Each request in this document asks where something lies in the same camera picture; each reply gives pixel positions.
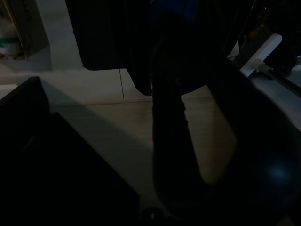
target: cardboard box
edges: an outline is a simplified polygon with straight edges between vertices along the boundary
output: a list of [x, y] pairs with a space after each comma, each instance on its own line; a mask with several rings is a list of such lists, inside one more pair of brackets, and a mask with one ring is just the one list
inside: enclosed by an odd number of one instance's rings
[[14, 24], [23, 49], [14, 60], [28, 59], [49, 44], [35, 0], [1, 0], [0, 10]]

